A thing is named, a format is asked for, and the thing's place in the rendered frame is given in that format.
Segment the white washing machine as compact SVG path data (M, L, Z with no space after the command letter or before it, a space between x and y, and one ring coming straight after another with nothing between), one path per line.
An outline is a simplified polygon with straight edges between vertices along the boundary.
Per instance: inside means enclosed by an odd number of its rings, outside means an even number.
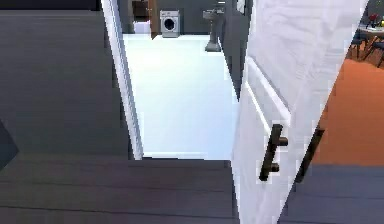
M180 35L180 11L161 10L161 35L163 38L177 38Z

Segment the brown wooden door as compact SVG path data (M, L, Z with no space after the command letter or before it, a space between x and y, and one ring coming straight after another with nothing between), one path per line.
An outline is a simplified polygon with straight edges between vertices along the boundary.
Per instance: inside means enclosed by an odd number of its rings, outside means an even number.
M151 38L154 39L158 35L157 0L148 0L148 14L150 17Z

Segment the white room door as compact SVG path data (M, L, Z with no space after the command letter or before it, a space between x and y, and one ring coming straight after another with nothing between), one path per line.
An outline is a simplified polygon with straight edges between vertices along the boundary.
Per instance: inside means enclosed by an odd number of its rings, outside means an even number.
M369 0L253 0L232 150L240 224L277 224ZM259 180L272 125L287 146Z

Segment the dark dining chair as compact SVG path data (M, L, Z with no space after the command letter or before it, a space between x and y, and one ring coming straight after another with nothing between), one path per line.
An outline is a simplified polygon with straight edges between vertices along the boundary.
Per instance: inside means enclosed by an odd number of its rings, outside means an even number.
M359 56L360 45L365 41L364 36L357 30L353 36L350 46L356 49L356 56Z
M384 41L374 42L371 47L371 52L375 50L380 50L382 52L381 58L377 64L377 67L380 67L381 63L384 61Z

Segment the grey pedestal sink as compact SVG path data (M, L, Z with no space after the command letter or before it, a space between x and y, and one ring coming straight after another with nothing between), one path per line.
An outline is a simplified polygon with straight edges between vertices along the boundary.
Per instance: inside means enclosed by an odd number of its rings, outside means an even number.
M217 24L224 14L221 9L208 9L203 11L203 18L210 22L210 39L205 47L206 52L220 52L221 47L218 43Z

